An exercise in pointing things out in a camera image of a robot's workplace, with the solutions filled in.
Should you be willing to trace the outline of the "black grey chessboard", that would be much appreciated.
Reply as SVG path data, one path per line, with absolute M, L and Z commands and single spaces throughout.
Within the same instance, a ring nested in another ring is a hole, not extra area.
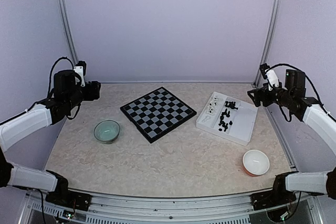
M 133 100 L 120 110 L 151 144 L 197 114 L 164 87 Z

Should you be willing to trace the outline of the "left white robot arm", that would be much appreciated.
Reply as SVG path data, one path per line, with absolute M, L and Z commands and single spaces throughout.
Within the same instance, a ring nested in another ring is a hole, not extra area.
M 73 193 L 61 185 L 63 177 L 52 172 L 10 163 L 4 153 L 25 137 L 40 129 L 55 125 L 64 118 L 74 119 L 72 109 L 79 109 L 83 101 L 100 98 L 101 83 L 84 81 L 76 70 L 62 70 L 54 75 L 54 86 L 47 97 L 29 109 L 1 123 L 1 187 L 14 186 L 52 192 L 60 204 L 73 201 Z

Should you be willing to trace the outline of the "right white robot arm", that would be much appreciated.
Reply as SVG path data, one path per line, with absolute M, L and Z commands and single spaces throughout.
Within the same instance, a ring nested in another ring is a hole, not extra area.
M 256 107 L 276 104 L 280 109 L 288 109 L 289 114 L 285 117 L 287 122 L 291 122 L 295 116 L 335 151 L 335 118 L 324 108 L 318 94 L 315 97 L 306 96 L 306 83 L 311 81 L 309 77 L 294 66 L 286 66 L 285 82 L 281 83 L 274 67 L 266 63 L 260 65 L 259 70 L 266 83 L 261 88 L 248 91 L 248 96 Z M 335 170 L 277 175 L 268 199 L 273 205 L 279 205 L 290 193 L 297 191 L 335 199 Z

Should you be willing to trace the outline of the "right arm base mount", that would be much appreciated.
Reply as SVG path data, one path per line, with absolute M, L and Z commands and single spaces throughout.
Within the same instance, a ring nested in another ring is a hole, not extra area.
M 250 198 L 254 211 L 280 206 L 297 199 L 293 192 L 275 193 L 272 190 L 254 193 Z

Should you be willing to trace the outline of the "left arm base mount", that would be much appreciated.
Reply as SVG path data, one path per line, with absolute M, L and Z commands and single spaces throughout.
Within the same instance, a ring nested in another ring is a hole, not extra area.
M 92 196 L 76 191 L 68 191 L 66 196 L 57 193 L 48 193 L 46 201 L 55 205 L 71 208 L 74 210 L 88 211 Z

